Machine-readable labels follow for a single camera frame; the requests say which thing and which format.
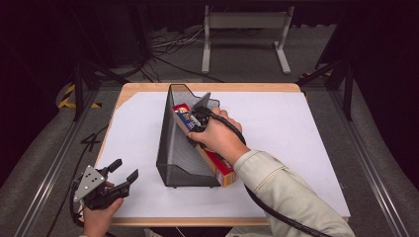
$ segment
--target gray surface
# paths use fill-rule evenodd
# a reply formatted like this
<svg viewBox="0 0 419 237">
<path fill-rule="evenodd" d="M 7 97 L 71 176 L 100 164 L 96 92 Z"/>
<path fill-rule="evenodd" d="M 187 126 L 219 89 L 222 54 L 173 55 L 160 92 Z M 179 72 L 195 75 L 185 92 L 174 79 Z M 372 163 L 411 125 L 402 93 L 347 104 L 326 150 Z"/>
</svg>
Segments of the gray surface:
<svg viewBox="0 0 419 237">
<path fill-rule="evenodd" d="M 304 72 L 313 71 L 314 64 L 327 43 L 333 27 L 290 29 L 285 53 L 292 75 L 281 72 L 279 60 L 272 47 L 275 32 L 263 31 L 255 37 L 240 33 L 221 32 L 212 39 L 211 65 L 209 76 L 225 82 L 295 82 Z M 174 54 L 162 58 L 185 69 L 200 72 L 203 45 L 194 43 Z M 213 82 L 199 75 L 189 74 L 160 61 L 150 61 L 162 81 Z M 144 81 L 140 74 L 129 78 Z M 313 84 L 320 85 L 322 80 Z M 96 102 L 103 103 L 101 109 L 89 111 L 82 129 L 76 135 L 81 141 L 106 125 L 112 115 L 121 87 L 103 87 Z M 353 141 L 344 129 L 344 123 L 324 88 L 303 88 L 308 95 L 308 104 L 320 131 L 320 135 L 330 156 L 338 180 L 346 186 L 343 190 L 352 217 L 349 224 L 357 236 L 393 236 L 375 194 L 359 162 Z M 418 192 L 400 171 L 385 144 L 379 136 L 369 110 L 358 90 L 354 92 L 353 123 L 386 185 L 394 205 L 403 219 L 410 236 L 419 236 Z M 0 236 L 13 236 L 34 198 L 58 148 L 63 141 L 74 116 L 73 109 L 60 109 L 60 113 L 43 130 L 27 150 L 12 175 L 0 190 Z M 84 148 L 84 144 L 74 143 L 57 183 L 51 190 L 46 205 L 31 236 L 44 236 L 51 224 L 66 188 L 70 182 L 74 166 Z M 94 164 L 100 145 L 84 156 L 79 172 L 87 164 Z M 143 236 L 141 228 L 114 228 L 118 236 Z M 51 236 L 77 236 L 81 229 L 70 220 L 68 201 L 59 215 Z"/>
</svg>

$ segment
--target white paper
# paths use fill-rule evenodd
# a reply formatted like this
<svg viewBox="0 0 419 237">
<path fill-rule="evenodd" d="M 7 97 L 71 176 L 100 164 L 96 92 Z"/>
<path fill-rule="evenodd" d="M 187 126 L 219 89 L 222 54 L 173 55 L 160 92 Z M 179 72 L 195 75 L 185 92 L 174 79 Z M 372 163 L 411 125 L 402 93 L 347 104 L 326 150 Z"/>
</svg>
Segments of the white paper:
<svg viewBox="0 0 419 237">
<path fill-rule="evenodd" d="M 114 113 L 97 167 L 123 164 L 109 180 L 138 179 L 116 217 L 265 217 L 241 181 L 227 188 L 166 188 L 157 171 L 166 92 L 139 92 Z M 264 150 L 300 174 L 341 216 L 349 217 L 339 183 L 302 93 L 211 92 L 239 121 L 250 148 Z"/>
</svg>

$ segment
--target sleeve cuff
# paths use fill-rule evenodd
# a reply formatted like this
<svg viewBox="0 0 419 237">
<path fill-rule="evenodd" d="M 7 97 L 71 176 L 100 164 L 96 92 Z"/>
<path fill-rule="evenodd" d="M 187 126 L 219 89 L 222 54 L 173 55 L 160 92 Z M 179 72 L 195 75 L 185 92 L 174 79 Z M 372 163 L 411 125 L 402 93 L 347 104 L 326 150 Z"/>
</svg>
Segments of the sleeve cuff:
<svg viewBox="0 0 419 237">
<path fill-rule="evenodd" d="M 287 167 L 278 159 L 270 154 L 251 150 L 242 155 L 234 164 L 243 183 L 253 192 L 275 171 L 286 169 Z"/>
</svg>

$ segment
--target metal rail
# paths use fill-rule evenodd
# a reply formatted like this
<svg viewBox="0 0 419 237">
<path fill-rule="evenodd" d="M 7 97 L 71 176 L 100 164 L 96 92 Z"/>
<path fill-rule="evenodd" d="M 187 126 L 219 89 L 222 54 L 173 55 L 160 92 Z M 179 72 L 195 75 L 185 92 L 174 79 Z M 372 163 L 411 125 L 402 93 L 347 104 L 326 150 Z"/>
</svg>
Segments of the metal rail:
<svg viewBox="0 0 419 237">
<path fill-rule="evenodd" d="M 32 229 L 34 228 L 35 223 L 37 222 L 38 217 L 43 209 L 43 206 L 46 203 L 46 200 L 49 197 L 50 192 L 52 191 L 53 186 L 61 172 L 61 169 L 65 163 L 65 160 L 68 157 L 69 148 L 73 144 L 74 137 L 76 136 L 78 130 L 80 129 L 81 124 L 83 123 L 88 111 L 89 106 L 94 103 L 94 100 L 97 96 L 97 91 L 90 91 L 87 95 L 85 101 L 84 112 L 80 115 L 78 121 L 75 121 L 69 128 L 67 135 L 64 138 L 64 141 L 61 147 L 58 150 L 51 166 L 49 167 L 48 172 L 45 175 L 45 178 L 42 181 L 40 188 L 38 189 L 37 194 L 35 195 L 31 206 L 28 208 L 25 217 L 23 218 L 19 228 L 15 233 L 15 237 L 24 237 L 31 234 Z"/>
<path fill-rule="evenodd" d="M 373 192 L 376 195 L 378 204 L 381 207 L 382 212 L 387 219 L 388 225 L 390 226 L 394 236 L 409 237 L 410 235 L 407 232 L 393 202 L 391 201 L 388 191 L 381 178 L 379 177 L 378 172 L 370 158 L 369 153 L 367 152 L 366 147 L 364 146 L 360 135 L 358 134 L 357 129 L 351 121 L 346 119 L 345 113 L 342 110 L 343 102 L 341 97 L 338 95 L 338 92 L 335 91 L 330 91 L 329 95 L 336 108 L 336 111 L 339 112 L 339 116 L 345 124 L 346 130 L 354 142 L 354 145 L 359 154 L 358 159 L 361 163 L 364 173 L 367 176 L 367 179 L 370 182 Z"/>
</svg>

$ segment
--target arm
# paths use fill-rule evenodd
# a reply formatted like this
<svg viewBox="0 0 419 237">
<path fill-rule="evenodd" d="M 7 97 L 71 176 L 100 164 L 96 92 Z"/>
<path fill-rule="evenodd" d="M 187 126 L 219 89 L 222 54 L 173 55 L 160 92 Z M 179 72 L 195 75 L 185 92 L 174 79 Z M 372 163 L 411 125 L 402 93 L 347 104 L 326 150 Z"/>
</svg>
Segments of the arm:
<svg viewBox="0 0 419 237">
<path fill-rule="evenodd" d="M 241 130 L 240 123 L 220 108 L 212 110 Z M 334 236 L 354 236 L 349 225 L 296 173 L 265 152 L 246 147 L 229 128 L 210 118 L 204 132 L 189 137 L 202 142 L 226 159 L 240 179 L 265 204 L 308 227 Z M 275 236 L 301 236 L 296 230 L 268 215 Z"/>
<path fill-rule="evenodd" d="M 237 160 L 234 169 L 246 186 L 275 211 L 331 236 L 355 236 L 345 220 L 299 175 L 268 153 L 247 152 Z M 267 218 L 274 236 L 302 234 L 271 215 Z"/>
<path fill-rule="evenodd" d="M 107 182 L 107 186 L 111 188 L 114 184 Z M 83 235 L 88 237 L 104 237 L 111 226 L 115 212 L 117 212 L 123 202 L 123 198 L 118 198 L 106 209 L 91 210 L 86 207 L 83 210 Z"/>
</svg>

